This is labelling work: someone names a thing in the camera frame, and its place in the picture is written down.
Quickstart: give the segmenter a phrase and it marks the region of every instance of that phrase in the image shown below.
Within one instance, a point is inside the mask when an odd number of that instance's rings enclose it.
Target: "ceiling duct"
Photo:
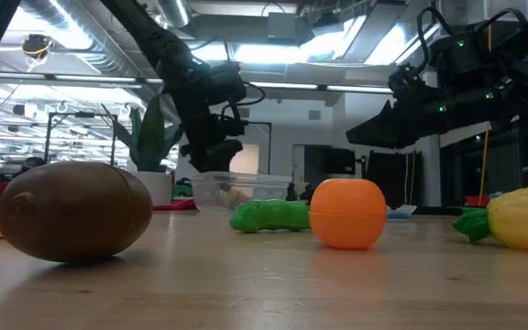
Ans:
[[[156,3],[169,28],[182,28],[191,21],[191,7],[186,0],[156,0]]]
[[[79,1],[75,0],[22,0],[21,8],[34,18],[48,22],[59,32],[86,36],[91,47],[78,50],[77,56],[98,70],[102,75],[139,77],[142,71],[107,34],[107,31],[91,16]],[[144,85],[132,91],[144,101],[156,94]]]

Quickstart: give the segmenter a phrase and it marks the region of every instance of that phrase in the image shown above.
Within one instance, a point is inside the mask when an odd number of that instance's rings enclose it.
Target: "wooden table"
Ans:
[[[133,247],[89,267],[0,240],[0,329],[528,329],[527,252],[466,244],[450,220],[390,222],[351,252],[156,214]]]

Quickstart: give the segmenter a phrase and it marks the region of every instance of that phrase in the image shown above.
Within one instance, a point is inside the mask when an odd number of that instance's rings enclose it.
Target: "green toy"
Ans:
[[[309,206],[281,200],[251,201],[237,207],[229,225],[244,233],[260,230],[301,231],[309,226]]]

